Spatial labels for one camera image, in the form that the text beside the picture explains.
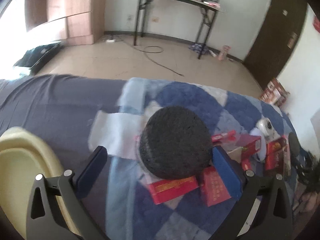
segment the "beige floor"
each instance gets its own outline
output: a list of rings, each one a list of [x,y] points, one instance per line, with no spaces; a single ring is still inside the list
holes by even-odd
[[[132,44],[132,36],[120,36]],[[149,61],[142,52],[123,42],[97,42],[93,45],[66,47],[39,74],[73,74],[90,78],[123,79],[132,77],[167,79],[198,83],[235,93],[258,97],[260,87],[238,62],[218,61],[211,55],[198,60],[188,45],[153,38],[139,38],[138,49],[161,46],[164,52],[148,54],[156,62],[181,73],[179,76]]]

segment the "gray bed sheet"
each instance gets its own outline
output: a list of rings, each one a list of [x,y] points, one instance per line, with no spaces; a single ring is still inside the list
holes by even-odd
[[[65,169],[75,169],[90,155],[88,137],[98,110],[116,113],[126,81],[71,75],[43,75],[0,80],[0,135],[20,126],[43,139]],[[98,177],[85,208],[105,231],[108,171]]]

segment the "blue checkered cloth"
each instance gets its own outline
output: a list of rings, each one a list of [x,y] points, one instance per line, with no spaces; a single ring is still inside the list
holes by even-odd
[[[136,89],[131,89],[132,94],[122,98],[122,112],[143,115],[151,104],[159,107],[183,106],[195,112],[212,135],[230,130],[248,133],[262,117],[270,119],[279,135],[295,132],[287,115],[279,108],[249,96],[163,80],[134,78],[128,83]],[[254,171],[262,175],[262,164],[251,161]],[[106,232],[112,240],[206,240],[236,203],[236,199],[230,198],[207,207],[201,200],[200,190],[196,189],[155,205],[137,176],[138,169],[136,160],[112,157],[106,205]],[[291,200],[295,187],[294,170],[292,173],[286,182]]]

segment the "electrical socket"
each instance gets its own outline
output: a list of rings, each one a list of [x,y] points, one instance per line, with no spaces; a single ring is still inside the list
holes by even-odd
[[[159,22],[159,17],[152,17],[151,21],[154,22],[154,23],[158,23]]]

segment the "yellow basin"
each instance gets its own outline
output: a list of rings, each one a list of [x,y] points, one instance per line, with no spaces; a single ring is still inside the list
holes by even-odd
[[[60,176],[63,168],[46,143],[20,127],[0,137],[0,206],[19,234],[26,239],[26,217],[35,176]],[[79,234],[61,197],[61,212],[71,231]]]

